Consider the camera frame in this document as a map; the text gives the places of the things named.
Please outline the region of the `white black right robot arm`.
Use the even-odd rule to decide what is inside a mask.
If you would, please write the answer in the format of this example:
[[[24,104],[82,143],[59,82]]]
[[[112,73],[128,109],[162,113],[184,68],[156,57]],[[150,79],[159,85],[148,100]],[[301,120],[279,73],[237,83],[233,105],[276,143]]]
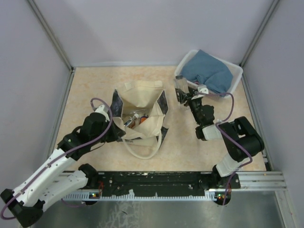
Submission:
[[[215,122],[214,107],[202,103],[204,96],[210,96],[208,92],[190,92],[187,87],[184,90],[178,85],[175,92],[178,102],[188,106],[193,114],[198,125],[196,137],[202,141],[223,140],[228,153],[212,168],[209,188],[228,189],[235,172],[250,164],[253,157],[264,150],[264,141],[244,116],[231,122]]]

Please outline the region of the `cream canvas tote bag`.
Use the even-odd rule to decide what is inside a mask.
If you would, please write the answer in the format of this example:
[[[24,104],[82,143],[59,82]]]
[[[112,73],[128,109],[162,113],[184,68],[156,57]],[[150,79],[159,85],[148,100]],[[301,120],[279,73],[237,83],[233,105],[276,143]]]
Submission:
[[[131,81],[116,88],[111,104],[113,120],[125,131],[117,141],[136,158],[152,158],[168,131],[164,126],[168,109],[162,81]],[[133,129],[124,127],[125,121],[133,114],[148,118]]]

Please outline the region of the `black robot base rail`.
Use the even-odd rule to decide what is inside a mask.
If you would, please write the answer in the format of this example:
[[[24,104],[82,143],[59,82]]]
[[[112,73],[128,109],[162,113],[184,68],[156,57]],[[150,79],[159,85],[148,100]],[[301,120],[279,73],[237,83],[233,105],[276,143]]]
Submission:
[[[105,171],[82,188],[90,200],[191,200],[210,199],[226,205],[231,191],[240,189],[238,175],[216,172]]]

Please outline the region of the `clear square bottle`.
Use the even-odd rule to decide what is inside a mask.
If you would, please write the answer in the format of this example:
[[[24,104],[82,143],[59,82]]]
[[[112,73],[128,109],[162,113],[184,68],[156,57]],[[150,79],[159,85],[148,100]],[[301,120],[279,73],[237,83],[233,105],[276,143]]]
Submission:
[[[186,78],[182,75],[178,75],[174,79],[175,90],[179,93],[189,93],[188,84]]]

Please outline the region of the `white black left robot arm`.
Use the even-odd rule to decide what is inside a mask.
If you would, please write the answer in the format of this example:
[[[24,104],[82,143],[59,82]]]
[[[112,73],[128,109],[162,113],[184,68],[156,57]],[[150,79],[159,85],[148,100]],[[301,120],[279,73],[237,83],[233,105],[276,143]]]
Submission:
[[[97,170],[86,163],[64,180],[54,183],[55,178],[67,167],[92,151],[99,143],[111,143],[125,135],[125,131],[111,119],[110,114],[91,113],[81,126],[64,136],[51,156],[21,185],[5,189],[0,197],[4,209],[9,209],[24,228],[35,224],[43,213],[67,194],[82,188],[98,185]]]

